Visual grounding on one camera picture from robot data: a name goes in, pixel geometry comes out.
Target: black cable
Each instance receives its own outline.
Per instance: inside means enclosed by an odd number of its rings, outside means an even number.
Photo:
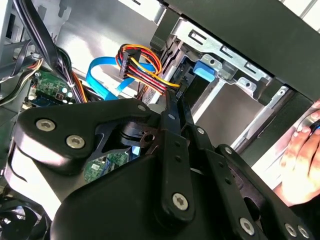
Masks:
[[[15,88],[13,89],[13,91],[7,95],[6,97],[0,99],[0,106],[2,106],[3,104],[5,104],[8,100],[12,99],[13,97],[15,97],[15,95],[21,90],[21,88],[23,87],[22,84],[23,84],[23,80],[24,78],[29,74],[31,73],[32,70],[29,70],[29,71],[25,71],[21,74],[21,76],[19,77],[18,79],[18,82],[15,86]]]
[[[13,0],[16,11],[28,33],[31,41],[39,50],[50,68],[72,89],[75,100],[84,103],[80,87],[73,76],[72,64],[69,55],[62,48],[57,47],[46,26],[41,20],[31,0]]]
[[[40,51],[45,61],[55,71],[58,69],[58,53],[46,26],[41,20],[31,0],[13,0],[15,9],[31,41]]]
[[[16,58],[16,62],[15,62],[15,66],[12,71],[12,74],[10,75],[11,78],[16,76],[21,71],[21,68],[22,68],[24,61],[26,59],[28,47],[30,46],[30,44],[31,44],[31,40],[28,40],[25,42],[25,44],[21,48],[20,53],[19,53],[18,57]]]

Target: yellow wire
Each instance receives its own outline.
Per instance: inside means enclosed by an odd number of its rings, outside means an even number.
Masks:
[[[139,44],[128,44],[128,45],[125,45],[125,46],[123,47],[123,49],[126,49],[126,48],[128,48],[128,47],[141,48],[141,49],[145,49],[145,50],[151,52],[151,53],[154,55],[154,57],[156,58],[156,60],[159,62],[159,65],[160,65],[159,73],[161,73],[161,71],[162,71],[161,61],[160,61],[160,59],[157,57],[157,55],[156,55],[150,48],[148,48],[148,47],[146,47],[146,46],[143,46],[143,45],[139,45]]]
[[[146,83],[145,81],[142,81],[141,79],[139,79],[139,78],[137,78],[137,77],[135,77],[135,76],[133,76],[133,75],[131,75],[129,73],[127,73],[127,76],[130,77],[130,78],[133,78],[134,80],[137,80],[140,83],[143,83],[143,84],[147,85],[149,88],[155,90],[157,93],[162,95],[162,92],[160,92],[158,89],[156,89],[155,87],[151,86],[150,84]]]
[[[171,86],[171,87],[175,87],[175,88],[179,88],[180,85],[179,84],[174,84],[171,82],[168,82],[166,80],[163,80],[162,78],[158,77],[157,75],[155,75],[153,72],[148,71],[147,69],[145,69],[143,66],[141,66],[141,64],[139,62],[137,62],[133,57],[130,57],[131,61],[134,62],[140,69],[142,69],[143,71],[145,71],[146,73],[150,74],[151,76],[153,76],[154,78],[158,79],[160,82]]]
[[[148,58],[148,57],[146,57],[146,56],[144,56],[144,55],[141,55],[141,57],[143,57],[144,59],[147,59],[147,60],[149,61],[149,58]],[[150,63],[152,64],[152,66],[153,66],[154,69],[155,69],[155,73],[154,73],[154,74],[158,75],[158,74],[160,73],[160,71],[157,70],[156,65],[155,65],[152,61],[150,61]]]

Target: silver screw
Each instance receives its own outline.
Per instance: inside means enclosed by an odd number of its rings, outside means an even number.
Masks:
[[[228,153],[228,154],[232,154],[232,150],[228,147],[225,147],[224,150]]]
[[[302,226],[298,225],[298,230],[302,234],[302,236],[304,236],[306,239],[310,238],[309,234]]]
[[[202,128],[198,127],[197,130],[198,130],[199,133],[205,134],[205,131]]]
[[[56,128],[56,125],[53,121],[48,119],[40,119],[35,123],[36,127],[44,132],[51,132]]]
[[[240,218],[239,222],[240,222],[242,229],[247,234],[249,234],[250,236],[253,236],[255,234],[255,228],[248,219],[242,217],[242,218]]]
[[[173,201],[173,204],[178,208],[180,209],[181,211],[185,211],[188,209],[188,201],[186,199],[185,196],[183,196],[182,194],[180,193],[175,193],[173,196],[172,196],[172,201]]]
[[[82,149],[85,146],[85,140],[78,135],[71,135],[66,138],[66,144],[73,149]]]
[[[138,105],[138,109],[140,109],[141,111],[144,111],[144,112],[146,111],[146,108],[142,105]]]
[[[288,233],[292,237],[296,237],[297,236],[296,230],[289,223],[286,223],[284,226],[285,226],[285,229],[288,231]]]
[[[171,119],[173,119],[173,120],[176,119],[175,116],[173,116],[172,114],[168,114],[168,116],[169,116],[169,118],[171,118]]]

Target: orange wire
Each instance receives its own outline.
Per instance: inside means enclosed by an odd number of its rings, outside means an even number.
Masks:
[[[82,93],[82,95],[83,95],[84,102],[87,103],[87,102],[88,102],[88,99],[87,99],[87,97],[86,97],[85,90],[84,90],[84,87],[82,86],[82,83],[80,82],[78,76],[75,74],[74,71],[72,71],[72,75],[73,75],[73,77],[74,77],[74,79],[75,79],[75,83],[76,83],[76,84],[78,85],[78,87],[80,88],[80,91],[81,91],[81,93]]]
[[[155,87],[151,86],[150,84],[146,83],[145,81],[142,81],[141,79],[131,75],[131,74],[127,74],[128,77],[133,78],[134,80],[137,80],[140,83],[143,83],[145,85],[147,85],[149,88],[151,88],[152,90],[155,90],[157,93],[159,93],[160,95],[162,95],[162,92],[160,92],[158,89],[156,89]]]

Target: gray metal surface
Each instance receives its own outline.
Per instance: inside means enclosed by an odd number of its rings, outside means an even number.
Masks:
[[[318,0],[311,0],[311,2],[306,6],[303,12],[300,15],[300,18],[304,18],[312,9],[312,7],[317,3]]]
[[[2,51],[5,44],[12,2],[12,0],[0,1],[0,59],[2,58]]]
[[[196,124],[206,131],[213,146],[231,146],[262,108],[238,86],[224,84]]]
[[[0,107],[0,169],[6,165],[12,129],[17,113]]]
[[[166,9],[159,3],[158,0],[118,0],[132,10],[136,11],[141,16],[149,21],[159,24],[164,16]]]
[[[183,18],[178,20],[171,34],[177,36],[179,40],[201,53],[216,54],[256,81],[259,81],[261,78],[271,79],[268,74],[256,67],[253,63],[248,62],[205,31]]]
[[[196,103],[191,108],[191,114],[193,117],[193,121],[195,123],[198,122],[200,117],[204,114],[207,110],[208,106],[214,100],[214,98],[218,95],[220,90],[225,85],[225,82],[222,80],[215,80],[209,83],[209,85],[204,90],[203,94],[200,98],[196,101]]]
[[[262,121],[266,120],[270,115],[271,111],[274,106],[280,101],[280,99],[285,95],[285,93],[288,91],[288,87],[282,86],[278,92],[274,95],[274,97],[271,99],[269,104],[262,108],[259,113],[256,115],[256,117],[250,122],[250,124],[245,128],[245,130],[237,137],[237,139],[232,143],[231,147],[235,150],[237,150],[237,147],[242,144],[245,139],[249,139],[251,136],[250,133],[255,133],[258,128],[261,126]]]
[[[69,0],[66,4],[71,8],[70,16],[56,43],[68,52],[72,66],[84,75],[93,59],[116,56],[122,44],[149,46],[157,29],[154,22],[117,0]],[[92,73],[108,88],[116,88],[121,82],[115,66],[97,66]],[[137,89],[138,83],[133,82],[122,95],[133,97]]]

